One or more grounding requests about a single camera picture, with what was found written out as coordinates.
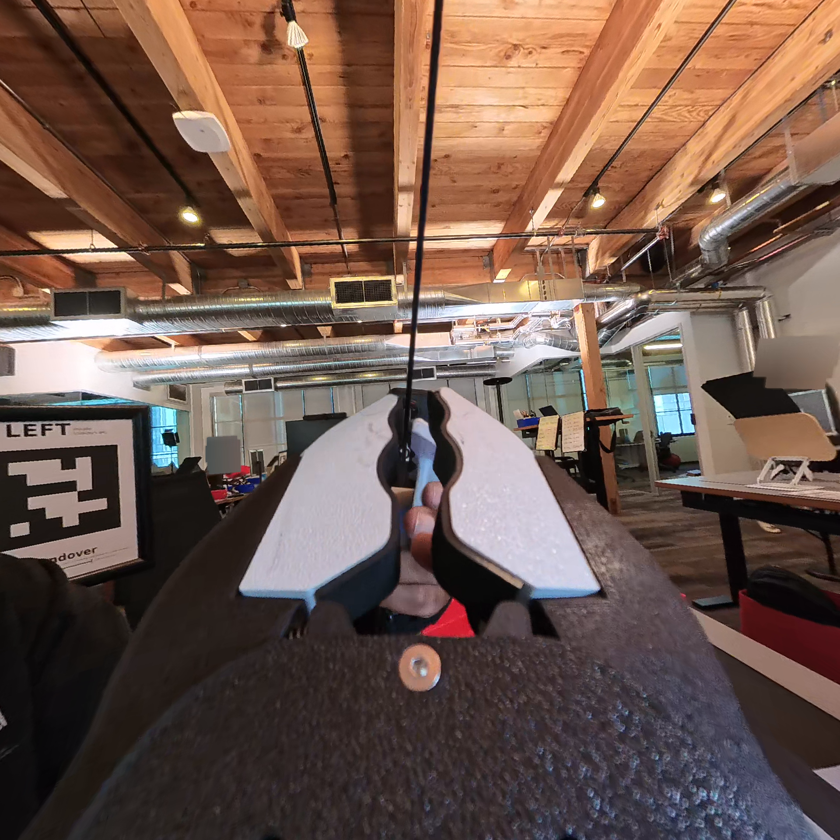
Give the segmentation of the wooden pillar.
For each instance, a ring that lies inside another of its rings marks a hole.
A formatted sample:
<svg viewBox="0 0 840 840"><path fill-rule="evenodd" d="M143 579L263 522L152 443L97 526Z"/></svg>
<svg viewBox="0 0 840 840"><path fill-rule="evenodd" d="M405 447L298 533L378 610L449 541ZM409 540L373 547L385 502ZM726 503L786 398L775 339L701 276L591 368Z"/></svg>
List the wooden pillar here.
<svg viewBox="0 0 840 840"><path fill-rule="evenodd" d="M574 308L574 325L581 352L587 412L604 412L608 402L594 303L583 302ZM588 449L592 452L592 463L597 459L600 470L596 497L604 508L616 516L621 513L621 501L618 495L614 453L606 451L612 445L614 425L598 416L592 426L596 437L592 438Z"/></svg>

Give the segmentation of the black bag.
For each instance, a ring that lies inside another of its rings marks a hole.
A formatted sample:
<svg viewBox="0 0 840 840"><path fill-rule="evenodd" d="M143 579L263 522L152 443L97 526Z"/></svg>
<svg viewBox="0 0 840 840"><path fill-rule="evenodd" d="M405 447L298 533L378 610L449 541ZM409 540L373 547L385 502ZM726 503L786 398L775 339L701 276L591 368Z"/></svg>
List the black bag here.
<svg viewBox="0 0 840 840"><path fill-rule="evenodd" d="M839 627L839 607L825 591L805 577L774 565L749 574L746 596L754 602L812 623Z"/></svg>

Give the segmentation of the black floor lamp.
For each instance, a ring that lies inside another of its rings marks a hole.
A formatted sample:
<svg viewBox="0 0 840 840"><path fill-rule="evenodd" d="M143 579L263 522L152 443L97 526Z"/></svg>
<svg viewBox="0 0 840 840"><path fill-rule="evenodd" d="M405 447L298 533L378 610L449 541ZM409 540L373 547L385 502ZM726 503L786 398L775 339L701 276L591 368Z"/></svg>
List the black floor lamp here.
<svg viewBox="0 0 840 840"><path fill-rule="evenodd" d="M498 421L504 425L505 427L508 426L508 422L506 420L505 415L505 398L502 394L502 389L509 385L512 382L512 377L510 376L492 376L483 380L482 384L487 389L490 389L491 393L495 395L496 400L496 408L497 408L497 419Z"/></svg>

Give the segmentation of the dark plate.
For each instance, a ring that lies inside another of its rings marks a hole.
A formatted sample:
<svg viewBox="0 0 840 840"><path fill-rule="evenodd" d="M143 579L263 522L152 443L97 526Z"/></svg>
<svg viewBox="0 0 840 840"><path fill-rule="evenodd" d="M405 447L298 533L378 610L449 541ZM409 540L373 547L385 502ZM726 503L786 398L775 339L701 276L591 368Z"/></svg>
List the dark plate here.
<svg viewBox="0 0 840 840"><path fill-rule="evenodd" d="M402 432L400 436L400 466L405 469L410 469L413 462L413 451L411 449L411 406L413 402L414 362L417 349L418 313L424 268L424 247L427 226L427 207L434 142L434 119L437 98L439 55L440 48L442 45L444 5L444 1L434 1L433 26L430 44L431 52L427 84L426 119L423 136L421 187L419 192L419 216L416 235L415 271L410 321L411 332L408 344L406 389L403 400Z"/></svg>

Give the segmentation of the black standing desk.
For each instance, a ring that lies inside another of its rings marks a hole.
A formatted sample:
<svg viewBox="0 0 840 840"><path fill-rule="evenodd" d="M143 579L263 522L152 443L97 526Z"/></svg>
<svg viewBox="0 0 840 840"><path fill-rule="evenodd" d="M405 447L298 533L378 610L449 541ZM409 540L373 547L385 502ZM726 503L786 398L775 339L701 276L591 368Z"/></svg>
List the black standing desk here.
<svg viewBox="0 0 840 840"><path fill-rule="evenodd" d="M591 409L561 415L547 406L537 413L517 409L513 416L535 453L561 467L611 513L621 510L614 453L617 425L629 419L620 408Z"/></svg>

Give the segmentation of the wooden top desk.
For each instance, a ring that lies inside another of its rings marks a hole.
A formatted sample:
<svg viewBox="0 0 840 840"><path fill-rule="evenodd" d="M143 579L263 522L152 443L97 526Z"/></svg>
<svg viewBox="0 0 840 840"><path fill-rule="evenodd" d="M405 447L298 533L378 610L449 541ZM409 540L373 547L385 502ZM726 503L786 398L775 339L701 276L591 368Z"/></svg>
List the wooden top desk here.
<svg viewBox="0 0 840 840"><path fill-rule="evenodd" d="M763 521L811 532L826 551L828 572L811 571L818 580L838 582L838 561L831 537L839 534L838 484L826 481L807 482L795 487L737 474L689 476L657 482L660 489L677 490L684 508L711 512L718 516L723 553L728 575L727 595L710 596L693 601L703 612L739 606L739 595L748 583L748 565L744 553L741 520Z"/></svg>

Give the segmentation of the red fabric bin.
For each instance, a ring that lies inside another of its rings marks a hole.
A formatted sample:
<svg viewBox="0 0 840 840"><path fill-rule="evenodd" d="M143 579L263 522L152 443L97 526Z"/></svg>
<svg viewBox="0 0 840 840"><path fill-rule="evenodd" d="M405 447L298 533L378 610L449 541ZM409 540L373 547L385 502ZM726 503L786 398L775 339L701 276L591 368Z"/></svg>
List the red fabric bin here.
<svg viewBox="0 0 840 840"><path fill-rule="evenodd" d="M740 632L753 641L839 683L839 628L808 621L739 594Z"/></svg>

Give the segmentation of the silver round air duct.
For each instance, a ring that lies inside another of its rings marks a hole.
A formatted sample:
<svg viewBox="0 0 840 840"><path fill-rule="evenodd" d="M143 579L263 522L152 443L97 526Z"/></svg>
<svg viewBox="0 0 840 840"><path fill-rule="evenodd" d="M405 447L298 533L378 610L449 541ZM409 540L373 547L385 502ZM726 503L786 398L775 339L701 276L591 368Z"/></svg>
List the silver round air duct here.
<svg viewBox="0 0 840 840"><path fill-rule="evenodd" d="M452 344L444 332L421 334L413 357L417 370L473 374L510 361L513 348L488 342ZM299 376L387 373L409 366L409 339L399 335L302 339L190 346L169 350L100 351L98 370L127 374L138 388Z"/></svg>
<svg viewBox="0 0 840 840"><path fill-rule="evenodd" d="M641 291L635 283L523 280L426 287L419 322L496 319L570 311L579 302L615 302ZM408 322L410 288L393 288L380 300L340 302L330 290L279 290L183 296L159 300L126 297L124 289L55 290L49 303L3 304L2 343L135 339L155 335L237 332L241 329Z"/></svg>

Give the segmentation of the large black screen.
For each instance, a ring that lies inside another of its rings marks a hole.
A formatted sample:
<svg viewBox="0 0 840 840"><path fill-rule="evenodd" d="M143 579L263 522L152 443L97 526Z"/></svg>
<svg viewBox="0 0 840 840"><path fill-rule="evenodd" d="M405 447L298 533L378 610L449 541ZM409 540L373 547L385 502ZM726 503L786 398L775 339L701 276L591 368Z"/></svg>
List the large black screen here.
<svg viewBox="0 0 840 840"><path fill-rule="evenodd" d="M306 415L302 419L285 421L287 458L300 456L311 444L347 418L347 413Z"/></svg>

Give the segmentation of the black-sleeved operator arm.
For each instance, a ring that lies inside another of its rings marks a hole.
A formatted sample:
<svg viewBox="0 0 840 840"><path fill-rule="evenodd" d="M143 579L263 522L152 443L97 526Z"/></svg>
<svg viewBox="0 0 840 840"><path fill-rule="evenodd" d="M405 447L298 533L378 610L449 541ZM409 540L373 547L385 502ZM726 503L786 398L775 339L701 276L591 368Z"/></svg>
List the black-sleeved operator arm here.
<svg viewBox="0 0 840 840"><path fill-rule="evenodd" d="M130 640L53 561L1 557L1 838L18 838L75 758Z"/></svg>

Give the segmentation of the black and beige panel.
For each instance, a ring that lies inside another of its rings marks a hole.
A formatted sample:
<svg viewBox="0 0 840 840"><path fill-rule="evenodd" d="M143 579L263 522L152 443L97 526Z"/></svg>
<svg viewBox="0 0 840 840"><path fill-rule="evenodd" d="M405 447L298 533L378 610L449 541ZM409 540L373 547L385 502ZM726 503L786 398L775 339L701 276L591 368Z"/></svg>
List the black and beige panel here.
<svg viewBox="0 0 840 840"><path fill-rule="evenodd" d="M761 463L771 456L806 456L811 470L838 466L838 447L814 416L803 413L788 392L769 387L752 372L704 382L702 390L733 417L748 455Z"/></svg>

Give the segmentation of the white ceiling access point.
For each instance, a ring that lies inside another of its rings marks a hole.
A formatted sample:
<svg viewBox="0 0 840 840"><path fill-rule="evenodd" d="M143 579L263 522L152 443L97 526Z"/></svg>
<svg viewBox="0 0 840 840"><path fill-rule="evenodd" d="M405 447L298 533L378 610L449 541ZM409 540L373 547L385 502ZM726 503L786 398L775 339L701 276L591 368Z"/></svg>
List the white ceiling access point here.
<svg viewBox="0 0 840 840"><path fill-rule="evenodd" d="M178 133L196 152L227 154L231 151L228 132L220 119L211 112L184 110L172 114Z"/></svg>

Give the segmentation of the red plastic tray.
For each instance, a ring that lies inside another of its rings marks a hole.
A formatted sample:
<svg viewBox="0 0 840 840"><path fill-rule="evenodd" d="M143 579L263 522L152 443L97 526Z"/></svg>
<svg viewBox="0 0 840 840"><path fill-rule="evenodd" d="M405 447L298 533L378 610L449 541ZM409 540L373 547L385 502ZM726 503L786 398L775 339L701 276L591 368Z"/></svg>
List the red plastic tray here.
<svg viewBox="0 0 840 840"><path fill-rule="evenodd" d="M444 609L429 618L421 630L424 637L469 638L475 632L469 623L465 607L451 598Z"/></svg>

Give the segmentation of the black and white stand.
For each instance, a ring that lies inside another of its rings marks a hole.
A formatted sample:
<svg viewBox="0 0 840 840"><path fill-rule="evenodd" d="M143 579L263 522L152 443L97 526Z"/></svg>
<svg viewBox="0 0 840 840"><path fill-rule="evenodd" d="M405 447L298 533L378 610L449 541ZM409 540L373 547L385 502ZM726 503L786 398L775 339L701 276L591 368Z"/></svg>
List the black and white stand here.
<svg viewBox="0 0 840 840"><path fill-rule="evenodd" d="M764 462L756 487L794 489L813 483L811 460L806 456L771 456Z"/></svg>

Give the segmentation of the black board panel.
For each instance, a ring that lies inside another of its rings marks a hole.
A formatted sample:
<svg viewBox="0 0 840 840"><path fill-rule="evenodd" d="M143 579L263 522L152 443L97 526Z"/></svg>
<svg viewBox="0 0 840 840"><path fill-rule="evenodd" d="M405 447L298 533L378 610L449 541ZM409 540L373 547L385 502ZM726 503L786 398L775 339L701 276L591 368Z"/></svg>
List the black board panel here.
<svg viewBox="0 0 840 840"><path fill-rule="evenodd" d="M151 479L152 561L117 579L114 601L132 630L185 557L220 522L206 474L158 475Z"/></svg>

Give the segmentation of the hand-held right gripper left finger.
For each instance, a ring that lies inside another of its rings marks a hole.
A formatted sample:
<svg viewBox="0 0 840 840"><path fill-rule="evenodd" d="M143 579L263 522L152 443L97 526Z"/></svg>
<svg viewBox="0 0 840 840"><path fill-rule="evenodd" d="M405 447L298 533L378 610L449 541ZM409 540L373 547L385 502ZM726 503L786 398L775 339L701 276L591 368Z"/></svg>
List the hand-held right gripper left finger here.
<svg viewBox="0 0 840 840"><path fill-rule="evenodd" d="M399 510L391 488L403 418L384 396L301 455L238 586L244 597L340 604L351 620L400 577Z"/></svg>

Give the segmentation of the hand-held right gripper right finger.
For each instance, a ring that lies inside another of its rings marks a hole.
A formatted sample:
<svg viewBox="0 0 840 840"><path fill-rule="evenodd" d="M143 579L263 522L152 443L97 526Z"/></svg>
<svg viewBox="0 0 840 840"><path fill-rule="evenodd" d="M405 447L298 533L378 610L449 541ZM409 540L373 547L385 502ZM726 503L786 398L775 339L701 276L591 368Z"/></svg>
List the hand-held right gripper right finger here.
<svg viewBox="0 0 840 840"><path fill-rule="evenodd" d="M476 634L585 636L604 606L606 515L450 388L428 395L444 492L434 571Z"/></svg>

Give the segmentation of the silver rectangular air duct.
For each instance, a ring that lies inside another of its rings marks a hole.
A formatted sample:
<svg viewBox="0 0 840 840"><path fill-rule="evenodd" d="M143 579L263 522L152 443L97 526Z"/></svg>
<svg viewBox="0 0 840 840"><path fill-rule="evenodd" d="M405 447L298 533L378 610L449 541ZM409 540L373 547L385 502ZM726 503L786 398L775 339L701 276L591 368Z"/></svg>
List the silver rectangular air duct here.
<svg viewBox="0 0 840 840"><path fill-rule="evenodd" d="M782 122L785 169L782 182L800 192L839 180L838 79L824 82Z"/></svg>

